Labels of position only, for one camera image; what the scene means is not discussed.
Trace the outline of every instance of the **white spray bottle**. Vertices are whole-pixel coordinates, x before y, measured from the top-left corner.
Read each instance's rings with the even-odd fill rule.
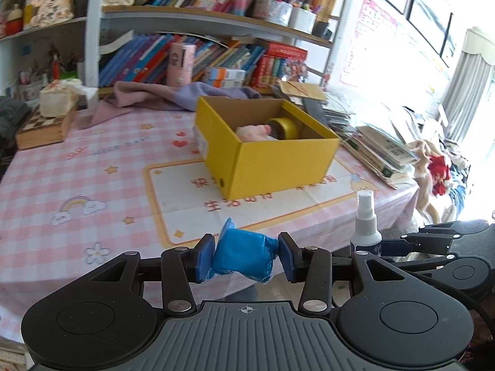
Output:
[[[357,192],[356,230],[351,237],[351,252],[354,251],[381,255],[382,235],[376,229],[375,199],[370,190]]]

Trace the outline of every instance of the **wooden box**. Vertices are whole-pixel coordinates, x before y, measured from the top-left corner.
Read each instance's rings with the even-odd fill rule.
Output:
[[[75,112],[76,106],[73,106],[65,116],[45,118],[41,116],[39,107],[36,108],[15,135],[17,147],[24,150],[63,142]]]

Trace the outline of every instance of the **yellow cardboard box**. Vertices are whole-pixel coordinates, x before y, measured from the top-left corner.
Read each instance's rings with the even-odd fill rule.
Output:
[[[241,126],[287,117],[298,138],[241,142]],[[320,182],[335,156],[338,136],[283,99],[201,96],[196,113],[198,149],[226,199],[281,191]]]

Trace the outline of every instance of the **wooden shelf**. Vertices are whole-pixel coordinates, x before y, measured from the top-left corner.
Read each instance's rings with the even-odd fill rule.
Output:
[[[45,28],[31,28],[31,29],[28,29],[27,31],[22,31],[22,32],[16,33],[16,34],[11,35],[11,36],[3,37],[3,38],[0,39],[0,43],[2,43],[3,41],[9,41],[9,40],[12,40],[12,39],[15,39],[17,37],[21,37],[21,36],[24,36],[24,35],[27,35],[27,34],[30,34],[30,33],[42,32],[45,29],[52,29],[52,28],[56,28],[56,27],[68,25],[70,23],[85,22],[85,21],[86,21],[86,17],[81,17],[81,18],[74,18],[74,19],[70,19],[69,21],[57,23],[57,24],[52,25],[50,27],[45,27]]]
[[[131,6],[131,7],[103,7],[103,18],[153,18],[153,19],[180,19],[182,23],[190,21],[194,23],[210,23],[211,35],[214,36],[214,24],[221,23],[226,26],[236,27],[242,30],[242,34],[248,34],[249,31],[260,31],[278,36],[290,37],[300,41],[318,44],[324,47],[331,47],[332,43],[321,37],[312,34],[296,31],[295,29],[283,27],[276,23],[260,21],[259,19],[241,17],[239,15],[225,14],[221,12],[212,12],[196,8],[174,8],[174,7],[155,7]],[[157,27],[163,26],[166,22],[157,22]]]

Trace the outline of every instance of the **blue wrapped object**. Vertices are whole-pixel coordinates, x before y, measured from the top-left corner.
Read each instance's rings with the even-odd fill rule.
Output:
[[[239,272],[257,282],[272,277],[273,260],[277,257],[278,241],[264,234],[239,230],[228,218],[220,232],[211,263],[212,274],[229,275]]]

